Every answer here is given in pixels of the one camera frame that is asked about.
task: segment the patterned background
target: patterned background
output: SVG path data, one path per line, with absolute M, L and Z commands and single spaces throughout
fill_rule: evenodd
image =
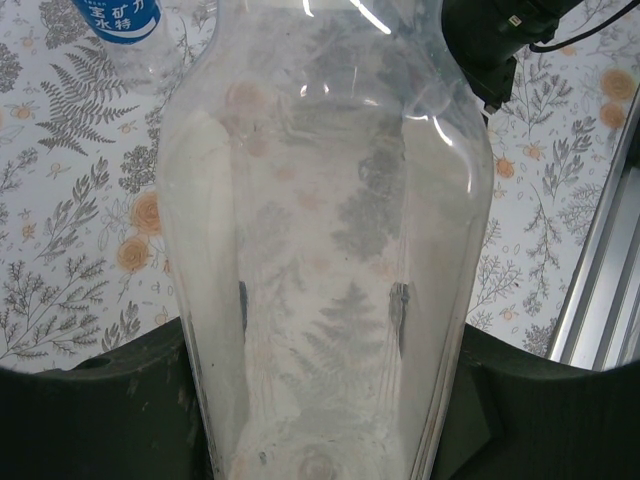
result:
M 215 20 L 164 2 L 190 63 Z M 587 0 L 558 38 L 623 0 Z M 640 11 L 518 56 L 468 322 L 543 355 L 640 79 Z M 0 365 L 70 368 L 177 315 L 153 183 L 163 98 L 127 93 L 69 0 L 0 0 Z

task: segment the black cable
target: black cable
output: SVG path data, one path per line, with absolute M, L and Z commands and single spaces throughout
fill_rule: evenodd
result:
M 529 45 L 529 50 L 535 53 L 547 53 L 547 52 L 553 52 L 554 50 L 560 50 L 561 48 L 566 47 L 567 45 L 571 45 L 572 43 L 579 42 L 580 40 L 584 40 L 585 38 L 590 37 L 594 33 L 598 33 L 600 30 L 608 27 L 623 15 L 629 13 L 638 5 L 640 5 L 640 0 L 632 0 L 627 4 L 627 6 L 623 7 L 620 11 L 613 14 L 610 18 L 602 22 L 597 27 L 592 28 L 591 30 L 581 33 L 580 35 L 576 35 L 575 37 L 570 38 L 569 40 L 565 40 L 564 42 L 560 42 L 555 45 L 544 46 L 544 45 L 536 45 L 532 43 L 531 45 Z

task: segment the black holder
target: black holder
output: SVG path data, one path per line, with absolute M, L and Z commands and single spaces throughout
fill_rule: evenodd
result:
M 638 380 L 467 325 L 431 478 L 637 478 Z M 212 478 L 178 319 L 71 371 L 0 370 L 0 412 L 1 479 Z

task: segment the bottle label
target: bottle label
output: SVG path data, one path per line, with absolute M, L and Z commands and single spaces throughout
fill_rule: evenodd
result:
M 131 44 L 148 37 L 160 22 L 156 0 L 72 0 L 98 37 Z

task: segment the floral wallpaper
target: floral wallpaper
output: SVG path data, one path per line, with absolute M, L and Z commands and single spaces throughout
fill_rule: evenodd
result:
M 190 63 L 215 20 L 163 3 Z M 586 0 L 558 38 L 623 3 Z M 494 201 L 467 321 L 538 355 L 640 80 L 639 21 L 520 52 L 489 122 Z M 68 0 L 0 0 L 0 33 L 0 366 L 71 368 L 177 315 L 154 191 L 166 99 L 127 91 Z

